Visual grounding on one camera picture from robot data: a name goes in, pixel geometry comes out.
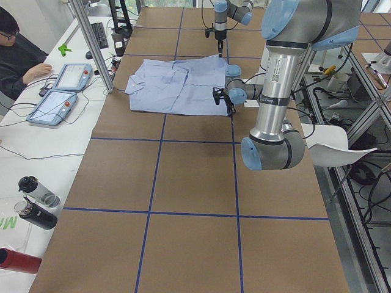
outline white chair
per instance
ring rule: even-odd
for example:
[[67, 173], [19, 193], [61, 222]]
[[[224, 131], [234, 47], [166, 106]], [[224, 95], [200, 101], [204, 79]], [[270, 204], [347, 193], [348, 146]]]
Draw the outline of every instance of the white chair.
[[348, 177], [352, 169], [352, 164], [364, 157], [366, 154], [376, 151], [378, 148], [370, 148], [369, 150], [349, 150], [348, 136], [343, 128], [335, 125], [301, 125], [304, 137], [310, 150], [312, 162], [315, 166], [320, 167], [341, 167], [349, 165], [341, 182], [330, 196], [330, 201], [334, 200], [342, 183]]

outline aluminum pole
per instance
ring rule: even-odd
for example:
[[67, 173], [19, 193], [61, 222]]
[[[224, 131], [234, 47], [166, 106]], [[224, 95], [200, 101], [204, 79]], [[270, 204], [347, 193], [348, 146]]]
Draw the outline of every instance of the aluminum pole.
[[69, 0], [71, 7], [75, 13], [75, 17], [78, 20], [79, 27], [83, 33], [84, 39], [87, 42], [87, 46], [91, 51], [92, 57], [95, 61], [95, 65], [98, 67], [99, 74], [102, 77], [103, 83], [106, 86], [108, 93], [111, 93], [114, 89], [111, 76], [104, 62], [102, 53], [100, 51], [98, 42], [92, 31], [90, 21], [88, 20], [86, 11], [81, 0]]

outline light blue shirt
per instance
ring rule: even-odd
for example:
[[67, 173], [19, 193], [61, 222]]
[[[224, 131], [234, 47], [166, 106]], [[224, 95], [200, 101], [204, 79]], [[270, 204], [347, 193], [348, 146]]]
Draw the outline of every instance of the light blue shirt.
[[144, 60], [125, 90], [130, 109], [227, 116], [225, 103], [217, 106], [212, 95], [213, 87], [224, 87], [226, 68], [227, 62], [218, 55], [170, 62]]

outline bottle cap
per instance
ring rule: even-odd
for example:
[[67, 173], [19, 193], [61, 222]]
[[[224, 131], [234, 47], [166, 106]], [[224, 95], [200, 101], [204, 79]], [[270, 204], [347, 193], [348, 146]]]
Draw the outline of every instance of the bottle cap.
[[18, 183], [19, 191], [26, 192], [27, 194], [33, 192], [38, 186], [37, 180], [38, 179], [33, 176], [23, 177]]
[[23, 200], [16, 203], [13, 207], [13, 210], [17, 212], [19, 215], [28, 215], [31, 212], [32, 205]]

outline white wall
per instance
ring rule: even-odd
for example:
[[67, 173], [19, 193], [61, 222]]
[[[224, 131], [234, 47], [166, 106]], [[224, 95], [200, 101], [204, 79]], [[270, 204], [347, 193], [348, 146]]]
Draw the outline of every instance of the white wall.
[[12, 14], [24, 36], [46, 52], [73, 20], [62, 0], [0, 0], [0, 6]]

